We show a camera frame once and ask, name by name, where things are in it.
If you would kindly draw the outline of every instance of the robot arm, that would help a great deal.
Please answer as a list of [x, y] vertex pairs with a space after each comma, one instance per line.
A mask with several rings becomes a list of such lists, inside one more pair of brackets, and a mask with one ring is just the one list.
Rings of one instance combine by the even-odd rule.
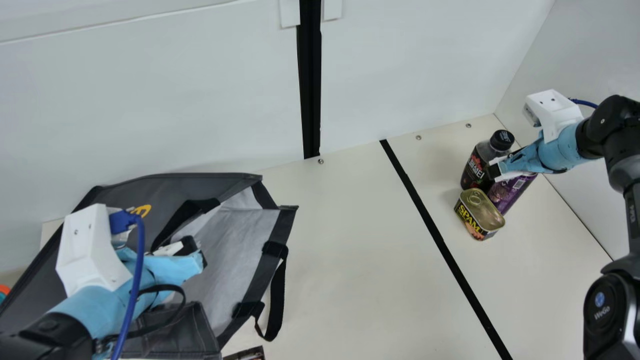
[[[123, 218], [131, 215], [103, 204], [65, 217], [56, 271], [67, 299], [27, 329], [0, 337], [0, 359], [101, 360], [109, 355], [125, 320], [136, 267], [136, 253], [122, 241], [131, 230]], [[191, 236], [145, 256], [133, 319], [162, 304], [205, 266]]]
[[[566, 99], [561, 96], [549, 90], [527, 97], [524, 112], [534, 126], [543, 128], [540, 137], [509, 157], [493, 161], [488, 173], [498, 180], [520, 172], [557, 174], [605, 158], [609, 184], [625, 198], [630, 253], [605, 266], [603, 276], [587, 292], [584, 358], [640, 360], [640, 102], [614, 95], [590, 118], [581, 120], [568, 119], [572, 117], [566, 110], [570, 106], [544, 107], [552, 99]], [[531, 103], [531, 97], [537, 104]]]

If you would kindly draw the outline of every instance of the black tote bag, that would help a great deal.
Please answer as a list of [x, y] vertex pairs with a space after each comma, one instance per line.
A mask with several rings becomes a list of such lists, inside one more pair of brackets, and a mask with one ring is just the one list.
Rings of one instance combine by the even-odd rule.
[[[187, 300], [171, 326], [127, 341], [123, 357], [220, 358], [220, 350], [250, 317], [265, 340], [282, 326], [286, 246], [297, 206], [277, 206], [253, 174], [158, 174], [91, 189], [75, 211], [101, 203], [143, 216], [145, 251], [193, 236], [207, 267], [183, 284]], [[0, 305], [0, 332], [16, 333], [66, 298], [55, 271], [61, 227]], [[136, 249], [134, 229], [129, 246]], [[271, 284], [266, 331], [257, 325]], [[175, 304], [141, 316], [135, 328], [162, 323]]]

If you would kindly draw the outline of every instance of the blue cable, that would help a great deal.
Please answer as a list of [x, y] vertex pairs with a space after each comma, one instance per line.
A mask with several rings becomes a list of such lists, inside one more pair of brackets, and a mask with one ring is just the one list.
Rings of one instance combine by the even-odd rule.
[[585, 106], [589, 106], [592, 107], [594, 109], [598, 108], [598, 105], [594, 104], [591, 101], [585, 101], [585, 100], [578, 100], [578, 99], [569, 99], [571, 101], [573, 101], [574, 104], [578, 104], [578, 105], [585, 105]]
[[133, 273], [133, 284], [131, 285], [131, 296], [129, 297], [129, 305], [127, 305], [127, 312], [124, 315], [124, 322], [118, 335], [118, 341], [113, 348], [113, 355], [111, 360], [118, 360], [122, 354], [124, 348], [124, 342], [127, 340], [129, 333], [129, 326], [133, 321], [133, 313], [136, 309], [136, 302], [138, 300], [138, 292], [140, 291], [140, 279], [142, 278], [142, 265], [145, 260], [145, 224], [139, 215], [134, 215], [136, 224], [138, 225], [138, 253], [136, 256], [136, 269]]

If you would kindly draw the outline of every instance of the black wall seam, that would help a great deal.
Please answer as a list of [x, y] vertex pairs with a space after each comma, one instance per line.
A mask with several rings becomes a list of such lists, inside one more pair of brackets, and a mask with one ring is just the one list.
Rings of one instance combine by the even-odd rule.
[[320, 155], [321, 4], [321, 0], [300, 0], [300, 25], [296, 28], [302, 144], [305, 159]]
[[493, 325], [491, 324], [491, 320], [489, 320], [489, 316], [485, 313], [482, 305], [480, 304], [480, 301], [476, 297], [476, 294], [474, 294], [473, 290], [471, 289], [471, 285], [469, 285], [469, 283], [467, 282], [467, 279], [462, 273], [462, 270], [460, 270], [460, 267], [456, 263], [456, 260], [453, 258], [453, 255], [451, 254], [451, 252], [449, 251], [449, 248], [445, 244], [444, 239], [442, 238], [442, 235], [438, 230], [438, 227], [436, 226], [435, 222], [431, 218], [431, 215], [429, 215], [429, 211], [427, 211], [427, 207], [425, 207], [424, 203], [422, 202], [422, 199], [420, 198], [420, 195], [418, 195], [418, 191], [413, 186], [411, 179], [409, 179], [409, 175], [407, 175], [406, 172], [404, 172], [404, 169], [402, 168], [402, 165], [400, 164], [400, 161], [396, 157], [396, 154], [394, 153], [393, 149], [391, 149], [389, 142], [386, 140], [380, 140], [380, 144], [382, 145], [382, 148], [387, 153], [389, 161], [391, 161], [391, 164], [393, 165], [398, 176], [400, 177], [400, 180], [402, 180], [402, 183], [404, 184], [406, 191], [409, 193], [409, 196], [413, 200], [413, 204], [415, 205], [416, 209], [420, 213], [420, 216], [422, 217], [422, 221], [424, 221], [424, 225], [427, 226], [427, 229], [431, 233], [431, 237], [433, 237], [433, 242], [436, 243], [436, 246], [440, 250], [442, 257], [444, 258], [445, 262], [449, 266], [449, 270], [451, 271], [453, 276], [456, 278], [456, 281], [458, 282], [458, 286], [460, 286], [460, 288], [462, 289], [462, 292], [467, 297], [467, 301], [469, 301], [471, 308], [476, 312], [476, 316], [478, 317], [478, 320], [480, 320], [480, 323], [484, 327], [486, 334], [489, 336], [489, 339], [491, 339], [491, 342], [493, 343], [493, 346], [498, 352], [498, 355], [500, 355], [502, 359], [511, 360], [512, 357], [509, 354], [507, 347], [502, 342], [502, 339], [500, 339], [498, 332], [493, 328]]

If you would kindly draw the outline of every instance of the white wall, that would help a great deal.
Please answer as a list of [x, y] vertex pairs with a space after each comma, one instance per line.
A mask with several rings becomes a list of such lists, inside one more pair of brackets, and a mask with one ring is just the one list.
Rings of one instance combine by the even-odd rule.
[[344, 0], [324, 22], [321, 151], [492, 113], [554, 0]]
[[[555, 88], [596, 103], [613, 94], [640, 99], [638, 15], [638, 0], [556, 1], [495, 112], [516, 140], [536, 137], [521, 114], [534, 92]], [[603, 160], [548, 179], [609, 255], [627, 254], [624, 201], [610, 188]]]
[[0, 44], [231, 1], [247, 0], [0, 0]]
[[233, 2], [0, 45], [0, 272], [94, 185], [302, 159], [295, 29]]

